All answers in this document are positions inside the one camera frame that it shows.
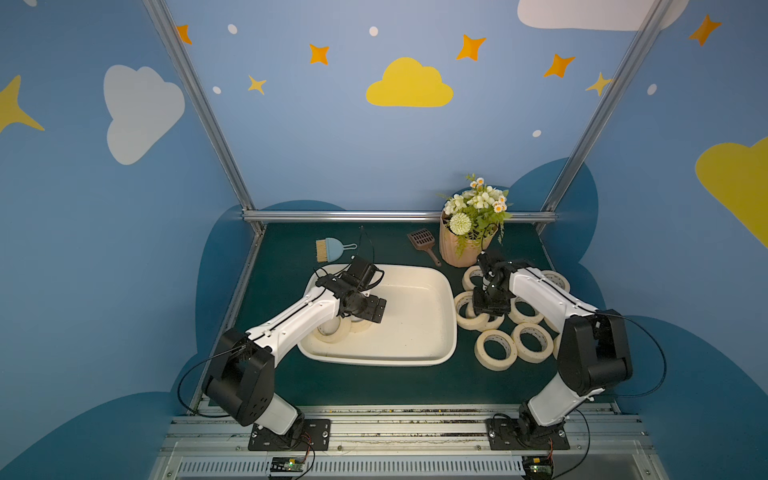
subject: white cloud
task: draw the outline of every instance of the white cloud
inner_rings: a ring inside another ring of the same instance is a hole
[[[136,163],[184,113],[184,94],[155,70],[113,65],[104,76],[104,99],[112,116],[107,145],[123,165]]]
[[[534,28],[638,30],[654,0],[520,0],[520,22]],[[680,17],[688,0],[672,0],[661,27]]]

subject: litter scoop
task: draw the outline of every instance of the litter scoop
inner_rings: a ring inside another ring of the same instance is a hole
[[[413,248],[429,253],[435,265],[442,266],[440,260],[437,260],[437,257],[435,257],[435,252],[432,251],[432,247],[435,246],[435,237],[432,235],[432,232],[422,228],[421,230],[409,233],[408,239],[413,243]]]

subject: litter box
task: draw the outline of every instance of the litter box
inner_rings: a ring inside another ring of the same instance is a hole
[[[345,266],[323,268],[338,273]],[[308,335],[299,342],[301,353],[320,362],[370,366],[428,366],[451,358],[456,349],[456,311],[445,275],[422,266],[376,266],[384,271],[384,279],[371,294],[386,299],[382,322],[337,343]],[[317,274],[307,291],[316,280]]]

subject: green table surface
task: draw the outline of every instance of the green table surface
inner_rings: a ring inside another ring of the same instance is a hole
[[[266,322],[304,293],[317,263],[315,240],[335,237],[342,243],[358,243],[360,225],[354,223],[272,223],[266,229],[253,273],[237,318],[245,331]],[[426,252],[415,250],[407,233],[429,228],[438,238],[437,224],[366,223],[365,231],[375,248],[375,262],[430,266]],[[550,265],[534,227],[510,223],[499,248],[510,260],[526,259],[545,270]],[[439,258],[439,248],[435,245]],[[334,263],[346,263],[351,253]],[[372,259],[371,243],[363,237],[359,255]],[[437,270],[451,283],[453,294],[463,291],[466,269],[443,262]],[[500,330],[511,334],[515,324],[505,319]],[[448,361],[425,367],[354,366],[318,362],[292,349],[276,369],[275,390],[294,405],[404,405],[422,403],[520,403],[536,395],[557,372],[554,357],[539,364],[518,359],[504,372],[492,372],[475,358],[480,332],[458,328],[456,350]],[[487,350],[493,355],[491,345]]]

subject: yellow star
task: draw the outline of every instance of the yellow star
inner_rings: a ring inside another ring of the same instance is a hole
[[[0,91],[0,132],[10,124],[24,124],[38,130],[45,130],[18,106],[18,88],[21,84],[21,75],[16,75],[11,83]]]
[[[250,78],[250,88],[248,89],[248,91],[258,90],[261,92],[262,95],[264,95],[264,90],[261,89],[261,86],[266,82],[266,80],[255,81],[253,77],[251,77],[250,75],[248,75],[248,78]]]
[[[589,87],[586,91],[597,90],[598,97],[600,97],[603,94],[603,88],[605,88],[605,85],[611,83],[613,80],[614,80],[613,78],[609,78],[606,80],[605,78],[603,78],[603,72],[600,72],[600,77],[598,78],[598,81],[596,81],[594,85]]]

